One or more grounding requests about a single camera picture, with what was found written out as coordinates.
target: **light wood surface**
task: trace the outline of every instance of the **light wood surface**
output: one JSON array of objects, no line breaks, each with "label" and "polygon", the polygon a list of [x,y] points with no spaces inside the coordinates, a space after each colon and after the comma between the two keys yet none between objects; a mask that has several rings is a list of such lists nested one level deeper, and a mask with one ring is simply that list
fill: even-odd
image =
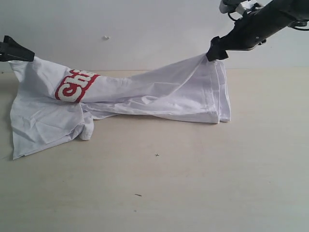
[{"label": "light wood surface", "polygon": [[230,123],[116,116],[15,161],[0,74],[0,231],[307,231],[309,68],[227,73]]}]

